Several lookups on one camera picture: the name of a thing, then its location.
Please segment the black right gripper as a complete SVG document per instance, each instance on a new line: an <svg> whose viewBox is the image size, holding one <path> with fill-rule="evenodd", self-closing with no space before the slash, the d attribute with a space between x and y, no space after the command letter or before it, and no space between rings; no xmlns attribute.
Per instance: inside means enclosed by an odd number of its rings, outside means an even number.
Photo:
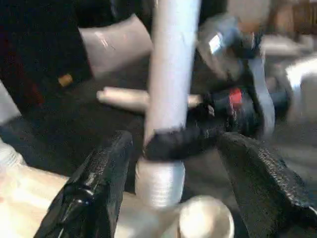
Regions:
<svg viewBox="0 0 317 238"><path fill-rule="evenodd" d="M224 131L257 139L264 135L260 107L250 86L191 94L188 117L209 119L206 125L156 131L144 146L144 157L149 161L183 161L213 148Z"/></svg>

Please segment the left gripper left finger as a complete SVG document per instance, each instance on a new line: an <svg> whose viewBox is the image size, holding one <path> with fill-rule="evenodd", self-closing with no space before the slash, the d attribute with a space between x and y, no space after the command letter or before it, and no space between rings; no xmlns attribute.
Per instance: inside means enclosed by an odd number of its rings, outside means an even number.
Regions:
<svg viewBox="0 0 317 238"><path fill-rule="evenodd" d="M34 236L114 237L132 149L128 131L105 137L55 196Z"/></svg>

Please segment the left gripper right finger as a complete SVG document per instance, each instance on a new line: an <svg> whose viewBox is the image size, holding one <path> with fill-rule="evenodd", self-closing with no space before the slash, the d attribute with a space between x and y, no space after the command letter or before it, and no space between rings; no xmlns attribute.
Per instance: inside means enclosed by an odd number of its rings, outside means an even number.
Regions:
<svg viewBox="0 0 317 238"><path fill-rule="evenodd" d="M216 147L251 238L315 238L317 206L302 179L274 150L236 133Z"/></svg>

